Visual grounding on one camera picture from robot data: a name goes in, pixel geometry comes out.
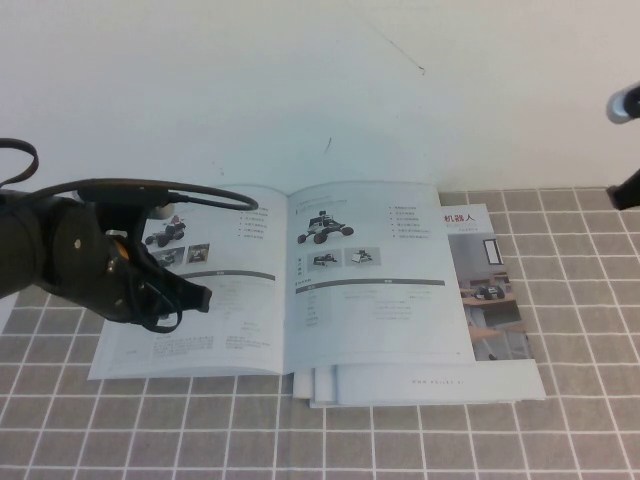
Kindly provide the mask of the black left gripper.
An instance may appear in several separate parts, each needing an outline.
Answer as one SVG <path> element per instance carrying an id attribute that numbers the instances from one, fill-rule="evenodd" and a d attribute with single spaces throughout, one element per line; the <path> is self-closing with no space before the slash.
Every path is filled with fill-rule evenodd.
<path id="1" fill-rule="evenodd" d="M 183 277 L 167 276 L 143 241 L 145 218 L 100 218 L 108 246 L 104 273 L 95 288 L 94 312 L 119 324 L 178 326 L 183 312 L 208 313 L 211 290 Z"/>

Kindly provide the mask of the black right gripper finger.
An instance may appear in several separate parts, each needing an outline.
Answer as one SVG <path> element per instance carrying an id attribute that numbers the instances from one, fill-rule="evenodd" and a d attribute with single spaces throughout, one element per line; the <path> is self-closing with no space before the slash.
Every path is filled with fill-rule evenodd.
<path id="1" fill-rule="evenodd" d="M 612 188 L 612 205 L 623 211 L 638 207 L 640 203 L 639 188 L 634 186 L 614 186 Z"/>
<path id="2" fill-rule="evenodd" d="M 610 200 L 638 200 L 639 199 L 640 170 L 637 170 L 620 185 L 613 185 L 606 189 Z"/>

